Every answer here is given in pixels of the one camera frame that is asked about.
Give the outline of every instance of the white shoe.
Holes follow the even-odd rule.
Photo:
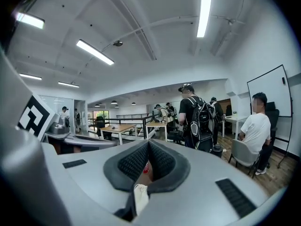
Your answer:
[[[267,168],[265,168],[264,170],[259,170],[257,169],[257,171],[255,172],[255,175],[260,175],[260,174],[265,174],[267,172]]]
[[[134,188],[134,197],[136,213],[137,215],[139,215],[149,202],[149,196],[147,195],[147,186],[143,184],[137,184]]]

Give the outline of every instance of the table leg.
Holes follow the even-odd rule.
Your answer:
[[[225,121],[222,121],[222,137],[225,137]]]
[[[239,124],[239,122],[237,121],[236,122],[236,129],[235,129],[235,140],[237,140],[237,138],[238,138],[238,124]]]
[[[145,129],[146,129],[146,139],[149,139],[149,129],[147,126],[145,127]]]
[[[119,135],[119,142],[120,142],[120,145],[122,145],[122,134],[121,133],[118,133]]]
[[[135,126],[135,140],[137,140],[137,126]]]
[[[167,141],[167,126],[165,126],[165,141]]]

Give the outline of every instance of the wooden table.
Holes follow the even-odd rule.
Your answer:
[[[235,139],[237,140],[238,138],[238,124],[240,122],[245,121],[248,118],[248,116],[226,116],[225,120],[222,121],[222,137],[225,136],[225,121],[231,122],[231,123],[236,123],[236,129],[235,129]]]
[[[103,131],[106,131],[106,132],[111,132],[111,133],[116,133],[119,135],[119,142],[120,142],[120,145],[122,145],[122,132],[125,132],[126,130],[128,129],[131,129],[135,127],[135,136],[137,139],[137,125],[131,125],[131,124],[116,124],[116,125],[113,125],[113,126],[108,126],[108,127],[103,127],[103,128],[100,128],[100,132],[102,134],[102,138],[104,139],[103,137]]]
[[[146,127],[146,138],[149,139],[149,130],[148,127],[165,127],[165,141],[167,141],[167,123],[161,123],[161,122],[149,122],[145,125]]]

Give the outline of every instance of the cable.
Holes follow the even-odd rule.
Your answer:
[[[241,9],[240,9],[239,15],[237,16],[237,19],[236,19],[236,20],[239,19],[239,16],[240,16],[240,14],[241,14],[241,11],[243,10],[244,2],[245,2],[245,0],[243,0],[243,3],[241,4]]]

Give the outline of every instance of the fluorescent light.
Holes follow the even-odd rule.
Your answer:
[[[63,83],[63,82],[59,82],[58,84],[59,84],[59,85],[66,85],[66,86],[71,86],[71,87],[79,88],[78,85],[71,85],[71,84],[67,84],[67,83]]]
[[[209,18],[211,0],[201,0],[201,8],[198,22],[198,38],[203,38],[206,32],[206,27]]]
[[[30,79],[35,79],[35,80],[40,80],[40,81],[42,80],[41,77],[32,76],[32,75],[28,75],[28,74],[20,73],[19,75],[22,76],[22,77],[30,78]]]
[[[24,14],[24,13],[18,13],[16,19],[19,22],[30,24],[30,25],[38,27],[38,28],[43,28],[44,22],[45,22],[43,19],[28,15],[28,14]]]
[[[83,40],[79,40],[77,42],[76,46],[78,46],[78,47],[82,48],[83,50],[87,51],[88,53],[94,55],[95,57],[97,57],[100,60],[104,61],[108,65],[112,65],[114,63],[113,60],[111,60],[106,55],[104,55],[103,53],[99,52],[98,50],[96,50],[95,48],[93,48],[91,45],[87,44]]]

